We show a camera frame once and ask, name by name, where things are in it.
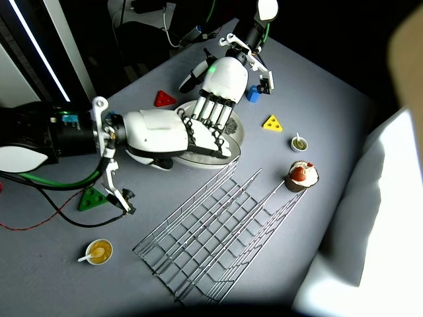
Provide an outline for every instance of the plate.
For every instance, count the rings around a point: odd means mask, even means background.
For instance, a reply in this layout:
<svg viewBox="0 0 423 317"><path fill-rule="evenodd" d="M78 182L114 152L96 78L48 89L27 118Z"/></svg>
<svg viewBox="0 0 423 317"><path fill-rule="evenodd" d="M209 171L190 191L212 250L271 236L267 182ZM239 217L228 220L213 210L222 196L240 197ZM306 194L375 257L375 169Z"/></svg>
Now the plate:
<svg viewBox="0 0 423 317"><path fill-rule="evenodd" d="M196 104L196 100L189 101L182 106L179 106L175 111L184 109L187 116L191 116L192 110ZM232 162L234 158L241 154L240 146L244 141L244 127L241 123L239 116L232 111L231 117L237 124L237 129L230 135L224 133L223 136L229 142L229 150L232 155L228 158L210 157L208 155L196 154L193 152L185 152L179 157L174 157L173 160L183 165L195 168L219 169L225 167L228 163Z"/></svg>

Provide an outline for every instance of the red triangle block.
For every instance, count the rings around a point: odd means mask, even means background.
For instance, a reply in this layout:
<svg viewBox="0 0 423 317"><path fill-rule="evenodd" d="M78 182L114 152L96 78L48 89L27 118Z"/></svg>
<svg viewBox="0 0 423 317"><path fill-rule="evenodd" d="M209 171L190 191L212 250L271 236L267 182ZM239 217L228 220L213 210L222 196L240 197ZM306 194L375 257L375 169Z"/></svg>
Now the red triangle block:
<svg viewBox="0 0 423 317"><path fill-rule="evenodd" d="M169 96L163 90L160 90L157 94L156 101L154 101L154 105L156 107L163 107L168 106L169 104L176 104L176 99Z"/></svg>

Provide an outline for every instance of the chocolate cupcake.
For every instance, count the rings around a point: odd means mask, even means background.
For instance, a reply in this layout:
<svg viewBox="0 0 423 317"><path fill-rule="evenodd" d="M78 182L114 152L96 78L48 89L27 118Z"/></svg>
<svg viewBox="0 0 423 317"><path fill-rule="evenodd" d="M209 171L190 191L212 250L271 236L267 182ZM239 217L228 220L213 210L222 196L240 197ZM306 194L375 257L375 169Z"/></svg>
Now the chocolate cupcake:
<svg viewBox="0 0 423 317"><path fill-rule="evenodd" d="M316 168L310 162L298 160L291 165L288 175L285 177L286 188L297 193L310 188L319 181Z"/></svg>

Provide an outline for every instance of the metal grid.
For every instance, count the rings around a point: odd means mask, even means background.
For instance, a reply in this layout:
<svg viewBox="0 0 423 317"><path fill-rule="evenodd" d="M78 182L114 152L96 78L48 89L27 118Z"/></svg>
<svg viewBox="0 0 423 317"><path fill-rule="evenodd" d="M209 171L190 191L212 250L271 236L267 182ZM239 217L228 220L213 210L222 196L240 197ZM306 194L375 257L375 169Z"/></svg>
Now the metal grid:
<svg viewBox="0 0 423 317"><path fill-rule="evenodd" d="M184 304L222 301L307 191L269 213L264 204L284 182L257 202L246 190L261 169L239 185L232 179L237 164L220 170L134 248Z"/></svg>

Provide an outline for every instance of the spoon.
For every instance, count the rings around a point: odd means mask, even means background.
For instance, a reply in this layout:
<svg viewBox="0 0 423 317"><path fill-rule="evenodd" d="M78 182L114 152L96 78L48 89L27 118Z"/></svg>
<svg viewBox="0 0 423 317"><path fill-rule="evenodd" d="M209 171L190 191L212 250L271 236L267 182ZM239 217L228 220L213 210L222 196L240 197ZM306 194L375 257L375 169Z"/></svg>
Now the spoon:
<svg viewBox="0 0 423 317"><path fill-rule="evenodd" d="M297 132L297 145L300 149L304 148L304 143L299 139L298 132Z"/></svg>
<svg viewBox="0 0 423 317"><path fill-rule="evenodd" d="M99 258L103 254L104 254L104 248L96 248L88 256L83 256L82 258L79 258L78 262L82 262L84 260L91 259L91 258Z"/></svg>

